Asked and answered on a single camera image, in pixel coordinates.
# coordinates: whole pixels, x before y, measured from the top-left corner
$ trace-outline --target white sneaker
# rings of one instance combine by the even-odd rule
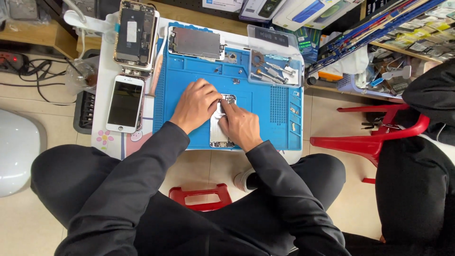
[[[246,172],[237,174],[234,178],[234,185],[243,192],[249,193],[249,192],[253,191],[253,189],[247,188],[247,178],[252,173],[255,173],[253,168],[251,168],[250,170],[248,170]]]

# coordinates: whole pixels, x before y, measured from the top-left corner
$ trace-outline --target hand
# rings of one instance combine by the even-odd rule
[[[222,95],[216,88],[199,78],[185,89],[169,121],[189,134],[213,115],[220,99]]]
[[[218,124],[221,130],[245,153],[255,148],[263,141],[259,135],[259,117],[239,108],[236,104],[229,104],[221,100],[226,116],[221,117]]]

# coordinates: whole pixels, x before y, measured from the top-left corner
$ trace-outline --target clear plastic container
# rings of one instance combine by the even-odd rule
[[[295,35],[253,25],[248,25],[247,30],[251,49],[248,81],[269,86],[301,87],[304,63]]]

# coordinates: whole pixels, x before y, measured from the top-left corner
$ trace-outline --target white iphone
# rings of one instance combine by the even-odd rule
[[[144,80],[116,76],[106,129],[115,132],[135,133],[144,98]]]

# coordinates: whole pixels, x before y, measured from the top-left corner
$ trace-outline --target smartphone screen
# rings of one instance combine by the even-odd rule
[[[136,127],[142,86],[116,81],[107,123]]]

